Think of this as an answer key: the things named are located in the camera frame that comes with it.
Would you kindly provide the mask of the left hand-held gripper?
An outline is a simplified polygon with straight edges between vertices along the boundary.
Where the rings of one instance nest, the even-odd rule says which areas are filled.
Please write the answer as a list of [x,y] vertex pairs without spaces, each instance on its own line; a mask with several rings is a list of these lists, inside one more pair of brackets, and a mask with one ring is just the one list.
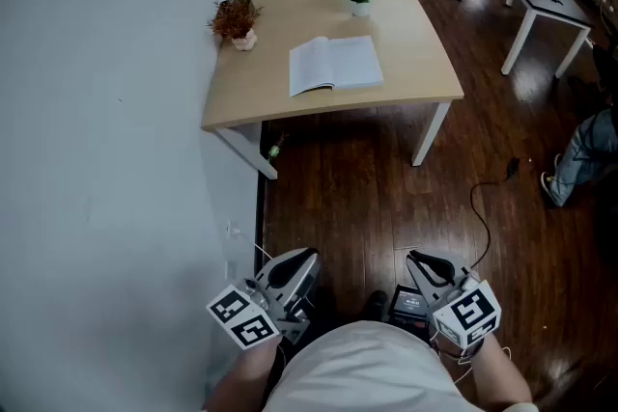
[[240,348],[277,336],[295,344],[308,329],[308,295],[320,271],[319,252],[295,249],[271,259],[253,279],[223,289],[207,305]]

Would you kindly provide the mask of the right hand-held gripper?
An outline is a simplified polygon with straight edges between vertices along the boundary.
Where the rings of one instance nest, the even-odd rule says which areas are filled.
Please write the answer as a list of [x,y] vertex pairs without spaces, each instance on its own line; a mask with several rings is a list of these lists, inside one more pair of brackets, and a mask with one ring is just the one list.
[[468,349],[498,328],[501,308],[489,283],[469,273],[460,255],[419,248],[408,252],[406,265],[428,304],[433,294],[445,294],[430,307],[430,323],[458,348]]

